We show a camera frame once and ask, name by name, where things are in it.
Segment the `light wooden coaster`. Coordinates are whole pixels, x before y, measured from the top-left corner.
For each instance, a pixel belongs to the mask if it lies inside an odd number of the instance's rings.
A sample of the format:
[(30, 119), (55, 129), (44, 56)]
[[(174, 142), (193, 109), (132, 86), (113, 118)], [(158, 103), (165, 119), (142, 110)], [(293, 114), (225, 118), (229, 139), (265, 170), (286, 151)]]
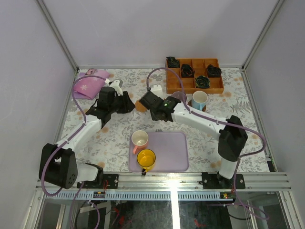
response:
[(147, 109), (139, 102), (139, 100), (136, 101), (135, 108), (137, 111), (142, 112), (142, 113), (147, 111)]

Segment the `purple grey cup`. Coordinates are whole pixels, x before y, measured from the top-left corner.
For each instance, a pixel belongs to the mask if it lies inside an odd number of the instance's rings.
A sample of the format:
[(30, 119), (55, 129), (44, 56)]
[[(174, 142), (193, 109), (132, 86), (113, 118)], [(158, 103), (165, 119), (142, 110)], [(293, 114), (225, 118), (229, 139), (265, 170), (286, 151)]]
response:
[(176, 92), (172, 93), (171, 97), (174, 97), (174, 98), (179, 99), (181, 101), (187, 101), (186, 94), (181, 92), (181, 91), (176, 91)]

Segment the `dark wooden coaster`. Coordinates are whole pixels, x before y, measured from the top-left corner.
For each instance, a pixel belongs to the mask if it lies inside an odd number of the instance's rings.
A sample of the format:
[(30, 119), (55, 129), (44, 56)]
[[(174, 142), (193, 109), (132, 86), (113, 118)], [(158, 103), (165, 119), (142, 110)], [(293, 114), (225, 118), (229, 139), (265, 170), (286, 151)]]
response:
[[(190, 100), (187, 104), (188, 104), (189, 106), (192, 106), (192, 101)], [(201, 109), (201, 111), (203, 111), (203, 112), (206, 111), (206, 105)]]

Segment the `light blue cup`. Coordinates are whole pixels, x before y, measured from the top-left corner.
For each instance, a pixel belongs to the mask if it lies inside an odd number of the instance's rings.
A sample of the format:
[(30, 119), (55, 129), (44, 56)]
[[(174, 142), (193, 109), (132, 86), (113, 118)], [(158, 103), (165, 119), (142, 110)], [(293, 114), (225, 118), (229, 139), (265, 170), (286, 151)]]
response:
[(201, 110), (208, 101), (208, 95), (203, 91), (196, 91), (192, 95), (192, 108)]

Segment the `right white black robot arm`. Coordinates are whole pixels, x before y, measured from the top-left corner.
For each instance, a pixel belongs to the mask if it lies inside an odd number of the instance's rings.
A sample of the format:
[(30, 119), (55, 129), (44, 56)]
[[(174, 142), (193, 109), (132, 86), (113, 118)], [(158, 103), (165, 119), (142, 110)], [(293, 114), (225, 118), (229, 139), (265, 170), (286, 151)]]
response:
[(162, 99), (148, 91), (139, 102), (150, 111), (152, 120), (177, 122), (210, 134), (218, 141), (218, 154), (221, 166), (217, 176), (218, 185), (228, 188), (234, 183), (234, 172), (238, 157), (243, 150), (248, 136), (241, 120), (232, 115), (230, 118), (219, 118), (196, 110), (172, 96)]

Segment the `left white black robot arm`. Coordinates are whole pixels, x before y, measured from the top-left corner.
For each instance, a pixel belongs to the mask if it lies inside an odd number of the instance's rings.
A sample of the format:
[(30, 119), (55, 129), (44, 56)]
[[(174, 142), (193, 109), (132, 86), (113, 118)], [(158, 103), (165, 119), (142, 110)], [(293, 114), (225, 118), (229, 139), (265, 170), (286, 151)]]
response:
[(39, 179), (60, 188), (69, 189), (74, 183), (100, 188), (104, 184), (103, 168), (91, 163), (78, 164), (76, 153), (111, 119), (112, 114), (130, 113), (135, 108), (127, 91), (121, 94), (103, 87), (96, 102), (84, 115), (73, 133), (55, 144), (47, 143), (41, 153)]

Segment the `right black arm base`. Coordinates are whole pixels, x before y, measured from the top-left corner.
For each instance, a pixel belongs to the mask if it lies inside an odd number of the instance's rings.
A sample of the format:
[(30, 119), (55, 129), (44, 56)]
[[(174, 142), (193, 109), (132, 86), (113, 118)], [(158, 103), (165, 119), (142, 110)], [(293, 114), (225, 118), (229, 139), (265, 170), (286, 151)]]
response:
[(204, 189), (245, 189), (244, 176), (237, 173), (236, 178), (226, 179), (217, 172), (202, 172), (201, 181), (198, 182)]

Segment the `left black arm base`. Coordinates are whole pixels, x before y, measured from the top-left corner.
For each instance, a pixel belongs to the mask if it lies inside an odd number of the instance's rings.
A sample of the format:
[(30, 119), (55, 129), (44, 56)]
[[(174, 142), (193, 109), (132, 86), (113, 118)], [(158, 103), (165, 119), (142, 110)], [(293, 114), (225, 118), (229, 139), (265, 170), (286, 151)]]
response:
[(85, 164), (79, 167), (77, 188), (86, 189), (117, 189), (118, 174), (105, 174), (102, 167)]

